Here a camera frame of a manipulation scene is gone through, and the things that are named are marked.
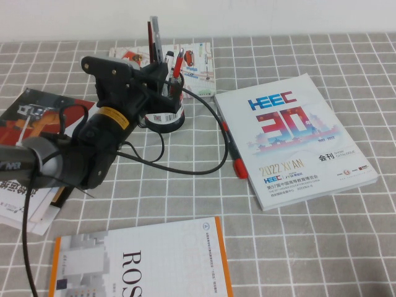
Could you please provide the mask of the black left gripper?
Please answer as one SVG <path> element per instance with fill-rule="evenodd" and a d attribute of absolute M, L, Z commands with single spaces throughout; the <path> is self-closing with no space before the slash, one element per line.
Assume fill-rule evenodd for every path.
<path fill-rule="evenodd" d="M 150 63 L 144 67 L 150 77 L 166 80 L 167 63 Z M 159 94 L 158 84 L 145 75 L 132 73 L 96 76 L 97 107 L 110 107 L 126 116 L 148 113 L 177 113 L 183 105 L 183 91 L 172 91 L 169 98 Z"/>

